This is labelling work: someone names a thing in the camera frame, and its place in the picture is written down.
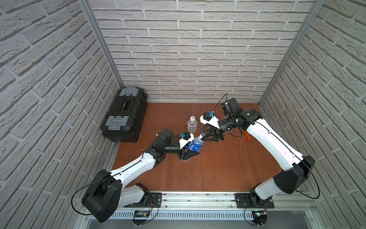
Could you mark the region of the clear bottle blue label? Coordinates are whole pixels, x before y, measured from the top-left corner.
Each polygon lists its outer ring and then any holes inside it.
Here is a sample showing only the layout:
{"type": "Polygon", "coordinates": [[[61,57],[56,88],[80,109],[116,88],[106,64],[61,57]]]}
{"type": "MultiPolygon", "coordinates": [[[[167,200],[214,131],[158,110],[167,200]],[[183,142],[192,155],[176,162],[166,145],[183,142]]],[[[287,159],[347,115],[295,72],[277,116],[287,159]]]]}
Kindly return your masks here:
{"type": "Polygon", "coordinates": [[[199,136],[195,137],[194,140],[188,144],[190,150],[199,152],[204,146],[203,139],[200,139],[199,136]]]}

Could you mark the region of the clear labelled bottle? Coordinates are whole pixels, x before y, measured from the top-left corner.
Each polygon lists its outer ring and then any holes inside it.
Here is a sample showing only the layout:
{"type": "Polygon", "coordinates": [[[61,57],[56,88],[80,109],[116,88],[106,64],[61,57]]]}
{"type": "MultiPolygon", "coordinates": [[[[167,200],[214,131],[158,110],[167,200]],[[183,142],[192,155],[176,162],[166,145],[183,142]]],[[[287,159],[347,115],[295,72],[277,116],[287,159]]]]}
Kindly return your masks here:
{"type": "Polygon", "coordinates": [[[194,116],[191,116],[187,122],[187,130],[190,133],[195,133],[197,131],[198,122],[194,116]]]}

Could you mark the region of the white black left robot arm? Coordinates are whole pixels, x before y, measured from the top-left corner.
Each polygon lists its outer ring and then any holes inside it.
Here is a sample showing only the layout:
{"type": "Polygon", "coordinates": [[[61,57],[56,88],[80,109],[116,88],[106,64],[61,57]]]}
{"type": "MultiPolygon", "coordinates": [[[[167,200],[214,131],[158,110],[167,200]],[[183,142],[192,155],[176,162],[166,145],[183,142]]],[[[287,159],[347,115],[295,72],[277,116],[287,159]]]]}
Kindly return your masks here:
{"type": "Polygon", "coordinates": [[[141,184],[130,188],[127,185],[157,167],[167,154],[177,154],[181,160],[198,155],[199,151],[191,149],[190,145],[195,140],[201,142],[203,137],[203,134],[194,137],[190,132],[174,135],[169,129],[162,130],[151,146],[134,161],[112,171],[99,171],[92,183],[86,186],[82,204],[99,222],[109,219],[118,208],[137,203],[144,206],[148,202],[148,189],[141,184]]]}

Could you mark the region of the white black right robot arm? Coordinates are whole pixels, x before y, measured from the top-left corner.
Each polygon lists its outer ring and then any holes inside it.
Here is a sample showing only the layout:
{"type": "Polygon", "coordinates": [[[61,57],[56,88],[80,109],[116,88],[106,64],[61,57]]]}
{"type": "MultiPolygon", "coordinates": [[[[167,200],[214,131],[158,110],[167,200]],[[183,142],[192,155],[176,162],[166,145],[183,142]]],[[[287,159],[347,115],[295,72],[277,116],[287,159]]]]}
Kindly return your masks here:
{"type": "Polygon", "coordinates": [[[315,160],[291,147],[255,109],[230,111],[223,120],[219,120],[213,112],[205,112],[200,122],[205,125],[201,129],[205,135],[204,141],[224,140],[224,133],[239,127],[256,138],[277,161],[281,172],[250,191],[257,202],[281,192],[292,194],[311,174],[315,160]]]}

